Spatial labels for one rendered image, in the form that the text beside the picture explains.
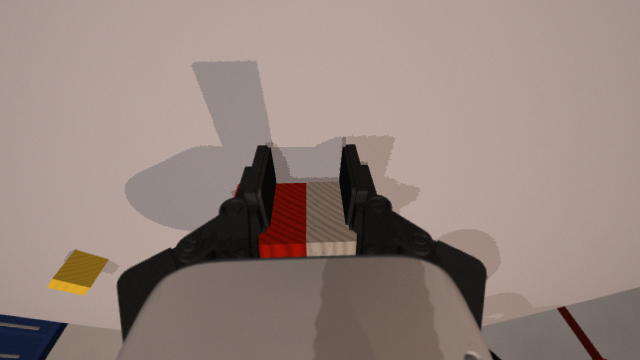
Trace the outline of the light wooden cube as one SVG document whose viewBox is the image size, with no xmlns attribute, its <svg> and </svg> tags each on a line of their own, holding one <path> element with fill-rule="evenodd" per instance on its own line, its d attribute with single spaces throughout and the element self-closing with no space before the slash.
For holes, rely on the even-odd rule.
<svg viewBox="0 0 640 360">
<path fill-rule="evenodd" d="M 345 224 L 339 182 L 306 182 L 307 256 L 356 255 L 356 242 Z"/>
</svg>

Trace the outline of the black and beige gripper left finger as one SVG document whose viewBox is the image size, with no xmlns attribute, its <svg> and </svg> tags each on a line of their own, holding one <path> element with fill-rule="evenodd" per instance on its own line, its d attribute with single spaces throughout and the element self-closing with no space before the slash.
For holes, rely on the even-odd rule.
<svg viewBox="0 0 640 360">
<path fill-rule="evenodd" d="M 117 281 L 123 343 L 146 299 L 170 272 L 208 260 L 260 258 L 258 236 L 270 227 L 275 189 L 271 148 L 258 145 L 236 197 L 221 204 L 218 216 L 183 237 L 175 248 L 124 271 Z"/>
</svg>

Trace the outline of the red wooden cube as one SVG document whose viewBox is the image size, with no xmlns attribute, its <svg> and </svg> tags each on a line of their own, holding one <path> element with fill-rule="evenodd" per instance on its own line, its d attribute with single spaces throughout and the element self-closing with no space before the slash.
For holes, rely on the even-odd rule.
<svg viewBox="0 0 640 360">
<path fill-rule="evenodd" d="M 276 183 L 271 224 L 258 240 L 260 258 L 307 256 L 306 183 Z"/>
</svg>

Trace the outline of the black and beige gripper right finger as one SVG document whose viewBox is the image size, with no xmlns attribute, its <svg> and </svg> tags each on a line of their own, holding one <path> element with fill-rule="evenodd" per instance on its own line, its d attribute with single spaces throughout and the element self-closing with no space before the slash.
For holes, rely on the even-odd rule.
<svg viewBox="0 0 640 360">
<path fill-rule="evenodd" d="M 487 271 L 484 264 L 392 211 L 377 195 L 368 165 L 361 165 L 355 144 L 342 148 L 339 184 L 345 224 L 357 233 L 356 255 L 403 254 L 438 264 L 454 280 L 480 329 Z M 395 244 L 394 244 L 395 243 Z"/>
</svg>

